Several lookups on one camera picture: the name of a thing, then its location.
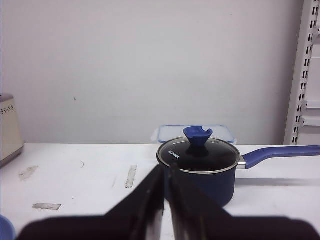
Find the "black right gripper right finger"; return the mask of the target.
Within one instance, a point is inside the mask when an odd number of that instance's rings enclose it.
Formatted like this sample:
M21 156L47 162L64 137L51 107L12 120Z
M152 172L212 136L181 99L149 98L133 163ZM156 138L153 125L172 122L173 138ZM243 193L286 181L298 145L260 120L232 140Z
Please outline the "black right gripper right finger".
M308 222L278 216L233 216L202 193L174 164L169 200L177 240L318 240Z

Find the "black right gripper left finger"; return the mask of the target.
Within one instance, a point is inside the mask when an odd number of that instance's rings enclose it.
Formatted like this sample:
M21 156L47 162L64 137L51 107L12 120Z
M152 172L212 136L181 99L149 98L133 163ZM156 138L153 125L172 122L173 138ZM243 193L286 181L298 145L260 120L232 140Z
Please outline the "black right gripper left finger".
M158 240L164 212L164 170L156 166L105 215L51 217L23 228L19 240Z

